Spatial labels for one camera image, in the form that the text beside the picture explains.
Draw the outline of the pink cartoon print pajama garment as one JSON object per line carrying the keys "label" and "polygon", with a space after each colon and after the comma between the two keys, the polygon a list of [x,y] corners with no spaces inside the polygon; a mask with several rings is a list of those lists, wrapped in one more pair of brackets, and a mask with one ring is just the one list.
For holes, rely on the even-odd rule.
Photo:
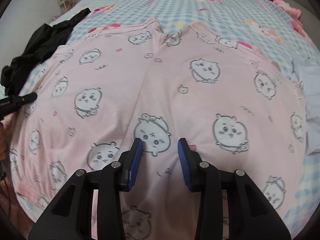
{"label": "pink cartoon print pajama garment", "polygon": [[16,120],[11,175],[37,220],[78,169],[98,171],[143,142],[136,184],[121,195],[127,239],[192,239],[198,194],[177,142],[220,170],[244,170],[280,217],[305,153],[305,101],[264,56],[204,24],[161,32],[152,18],[60,46]]}

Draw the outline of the black garment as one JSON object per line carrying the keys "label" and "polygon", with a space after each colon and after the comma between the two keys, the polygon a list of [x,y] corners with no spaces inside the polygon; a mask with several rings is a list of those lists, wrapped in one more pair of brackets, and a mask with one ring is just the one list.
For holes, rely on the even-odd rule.
{"label": "black garment", "polygon": [[2,69],[1,85],[5,88],[5,95],[17,96],[31,71],[49,59],[59,46],[66,44],[74,27],[90,13],[90,9],[86,8],[70,20],[53,26],[40,26],[31,36],[24,52]]}

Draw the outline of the light blue folded garment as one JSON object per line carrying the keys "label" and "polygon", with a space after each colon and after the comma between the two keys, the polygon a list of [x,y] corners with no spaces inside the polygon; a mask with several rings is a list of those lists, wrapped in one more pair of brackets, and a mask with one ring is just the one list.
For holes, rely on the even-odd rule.
{"label": "light blue folded garment", "polygon": [[306,103],[306,155],[319,153],[319,64],[307,58],[293,59],[292,65]]}

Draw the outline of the blue checkered cartoon blanket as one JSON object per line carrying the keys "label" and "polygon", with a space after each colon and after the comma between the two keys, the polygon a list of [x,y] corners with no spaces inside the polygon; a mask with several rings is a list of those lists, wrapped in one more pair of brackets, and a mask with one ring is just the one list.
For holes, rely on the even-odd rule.
{"label": "blue checkered cartoon blanket", "polygon": [[[292,79],[292,61],[310,58],[319,62],[316,46],[309,38],[294,31],[292,18],[268,0],[82,0],[81,5],[89,6],[91,13],[74,27],[66,44],[61,46],[74,44],[105,30],[140,25],[152,18],[159,22],[161,32],[166,35],[174,35],[183,27],[200,22],[219,38],[246,46],[271,61],[297,86],[303,99],[300,83]],[[44,64],[49,59],[31,71],[20,91],[22,95],[37,93],[34,87],[44,74]],[[1,158],[7,161],[9,167],[5,185],[1,187],[1,204],[12,223],[27,236],[37,220],[32,220],[18,202],[10,161],[16,120],[25,106],[1,124]],[[302,230],[319,201],[319,188],[314,181],[303,180],[306,165],[311,160],[306,155],[306,103],[304,130],[305,153],[299,184],[293,203],[286,215],[281,217],[292,236]]]}

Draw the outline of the pink plush toy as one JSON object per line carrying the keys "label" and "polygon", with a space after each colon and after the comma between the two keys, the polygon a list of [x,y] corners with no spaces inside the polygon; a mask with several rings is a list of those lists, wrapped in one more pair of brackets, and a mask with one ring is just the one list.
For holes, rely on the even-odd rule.
{"label": "pink plush toy", "polygon": [[293,8],[289,5],[289,3],[284,2],[283,0],[269,0],[276,6],[280,7],[283,11],[285,11],[291,18],[291,25],[297,33],[299,33],[302,37],[306,37],[306,32],[303,29],[302,23],[299,21],[302,12],[300,9]]}

